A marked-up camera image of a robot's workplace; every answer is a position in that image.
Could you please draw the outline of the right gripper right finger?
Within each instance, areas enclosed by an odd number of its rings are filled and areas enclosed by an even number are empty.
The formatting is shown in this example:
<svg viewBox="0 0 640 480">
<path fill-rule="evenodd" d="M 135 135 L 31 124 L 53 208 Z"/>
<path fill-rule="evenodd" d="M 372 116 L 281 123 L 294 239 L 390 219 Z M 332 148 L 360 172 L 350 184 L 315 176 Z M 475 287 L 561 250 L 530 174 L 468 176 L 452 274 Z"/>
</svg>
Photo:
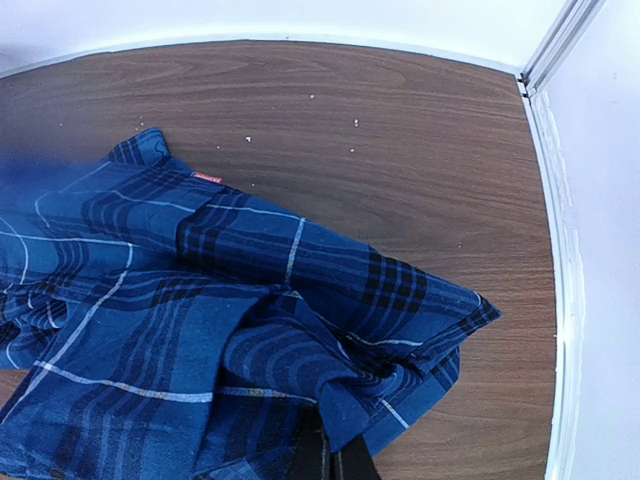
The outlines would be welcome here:
<svg viewBox="0 0 640 480">
<path fill-rule="evenodd" d="M 332 455 L 332 478 L 335 480 L 380 480 L 370 451 L 362 436 Z"/>
</svg>

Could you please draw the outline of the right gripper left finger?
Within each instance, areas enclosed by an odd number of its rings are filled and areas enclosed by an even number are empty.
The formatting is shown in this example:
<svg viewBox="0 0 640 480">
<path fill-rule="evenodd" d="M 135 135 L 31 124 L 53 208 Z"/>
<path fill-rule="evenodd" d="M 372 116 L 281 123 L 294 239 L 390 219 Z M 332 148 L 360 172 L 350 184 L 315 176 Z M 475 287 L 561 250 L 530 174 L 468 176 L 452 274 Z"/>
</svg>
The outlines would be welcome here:
<svg viewBox="0 0 640 480">
<path fill-rule="evenodd" d="M 322 419 L 316 409 L 303 417 L 295 445 L 294 480 L 328 480 L 331 454 Z"/>
</svg>

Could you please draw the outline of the blue plaid long sleeve shirt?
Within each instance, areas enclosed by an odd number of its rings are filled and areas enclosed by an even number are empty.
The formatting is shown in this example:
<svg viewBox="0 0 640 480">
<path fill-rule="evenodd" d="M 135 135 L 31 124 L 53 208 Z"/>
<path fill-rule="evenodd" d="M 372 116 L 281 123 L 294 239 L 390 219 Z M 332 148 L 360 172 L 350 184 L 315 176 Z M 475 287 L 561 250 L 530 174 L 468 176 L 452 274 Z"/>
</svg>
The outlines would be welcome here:
<svg viewBox="0 0 640 480">
<path fill-rule="evenodd" d="M 294 479 L 306 413 L 371 456 L 499 317 L 477 292 L 192 170 L 149 129 L 1 159 L 1 471 Z"/>
</svg>

